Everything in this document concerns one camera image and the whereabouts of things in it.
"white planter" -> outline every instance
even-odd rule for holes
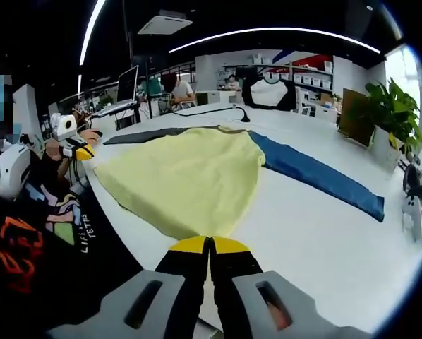
[[[397,166],[399,157],[401,156],[399,148],[401,148],[404,143],[396,138],[398,149],[395,149],[390,145],[388,136],[388,132],[384,131],[379,126],[376,126],[370,151],[379,165],[384,167],[387,171],[393,172]]]

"black ceiling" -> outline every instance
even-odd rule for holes
[[[130,66],[123,23],[134,32],[133,53],[167,51],[211,35],[258,27],[300,27],[352,37],[388,52],[397,45],[376,0],[339,1],[195,1],[106,0],[90,39],[84,65],[79,67],[85,30],[96,0],[21,0],[6,13],[12,33],[0,40],[7,54],[15,87],[31,83],[47,103],[74,94],[78,74],[83,88],[99,78],[111,80]],[[369,11],[369,4],[374,8]],[[186,13],[194,24],[170,36],[137,35],[158,10]],[[338,55],[371,67],[383,60],[364,47],[333,37],[304,32],[254,32],[211,40],[174,52],[170,64],[202,54],[242,49],[288,49]]]

